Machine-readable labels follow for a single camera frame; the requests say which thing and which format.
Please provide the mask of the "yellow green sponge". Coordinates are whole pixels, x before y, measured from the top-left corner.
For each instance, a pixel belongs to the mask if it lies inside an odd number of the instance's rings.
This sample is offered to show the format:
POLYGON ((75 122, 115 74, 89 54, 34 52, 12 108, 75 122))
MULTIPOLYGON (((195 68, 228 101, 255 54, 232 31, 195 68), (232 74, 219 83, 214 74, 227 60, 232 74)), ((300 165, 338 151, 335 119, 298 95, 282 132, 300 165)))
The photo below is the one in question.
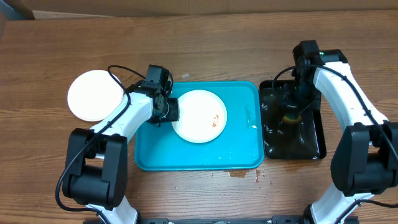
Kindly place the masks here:
POLYGON ((302 116, 300 114, 285 114, 282 118, 284 123, 295 124, 300 123, 302 120, 302 116))

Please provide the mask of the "white plate with blue rim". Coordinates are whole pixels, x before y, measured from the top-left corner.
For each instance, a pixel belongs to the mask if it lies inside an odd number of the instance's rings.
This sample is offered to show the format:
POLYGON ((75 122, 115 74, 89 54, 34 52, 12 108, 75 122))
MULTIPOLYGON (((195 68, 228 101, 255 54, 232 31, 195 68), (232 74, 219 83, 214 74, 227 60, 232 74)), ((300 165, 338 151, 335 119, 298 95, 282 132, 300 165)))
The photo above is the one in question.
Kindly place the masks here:
POLYGON ((195 144, 217 138, 228 120, 226 106, 219 96, 207 90, 192 90, 178 98, 179 120, 172 122, 174 131, 195 144))

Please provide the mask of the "white plate with red stain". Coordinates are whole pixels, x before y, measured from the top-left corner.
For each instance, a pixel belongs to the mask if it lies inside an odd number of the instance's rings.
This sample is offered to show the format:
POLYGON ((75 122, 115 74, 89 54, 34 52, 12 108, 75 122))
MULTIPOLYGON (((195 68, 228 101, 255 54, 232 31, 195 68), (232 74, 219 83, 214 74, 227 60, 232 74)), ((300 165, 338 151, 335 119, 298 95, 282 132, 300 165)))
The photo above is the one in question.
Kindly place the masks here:
POLYGON ((123 100, 124 92, 118 81, 106 70, 90 70, 81 74, 68 90, 70 111, 84 121, 105 119, 123 100))

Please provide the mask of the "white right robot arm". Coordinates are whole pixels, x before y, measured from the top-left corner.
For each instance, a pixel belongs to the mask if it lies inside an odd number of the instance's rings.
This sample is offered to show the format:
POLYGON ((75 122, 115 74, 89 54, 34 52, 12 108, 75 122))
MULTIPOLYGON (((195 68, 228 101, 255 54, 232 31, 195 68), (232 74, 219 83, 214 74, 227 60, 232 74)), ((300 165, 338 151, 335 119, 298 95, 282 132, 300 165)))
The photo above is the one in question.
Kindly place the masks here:
POLYGON ((295 65, 295 77, 313 75, 343 135, 331 160, 332 183, 306 208, 307 223, 357 223, 350 213, 373 196, 397 187, 397 123, 390 122, 368 100, 351 67, 343 62, 295 65))

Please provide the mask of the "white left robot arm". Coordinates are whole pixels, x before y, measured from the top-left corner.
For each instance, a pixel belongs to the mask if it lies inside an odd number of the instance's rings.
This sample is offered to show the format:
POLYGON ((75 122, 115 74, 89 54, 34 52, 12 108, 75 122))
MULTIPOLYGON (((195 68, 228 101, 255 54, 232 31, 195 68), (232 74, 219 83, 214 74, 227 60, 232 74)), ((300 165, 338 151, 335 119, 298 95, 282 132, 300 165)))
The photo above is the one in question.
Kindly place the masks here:
POLYGON ((118 107, 90 129, 76 128, 69 137, 65 169, 56 186, 60 196, 80 204, 79 212, 94 212, 103 223, 136 223, 138 211, 126 198, 127 145, 139 127, 162 124, 178 118, 177 99, 170 97, 173 85, 143 81, 125 89, 118 107))

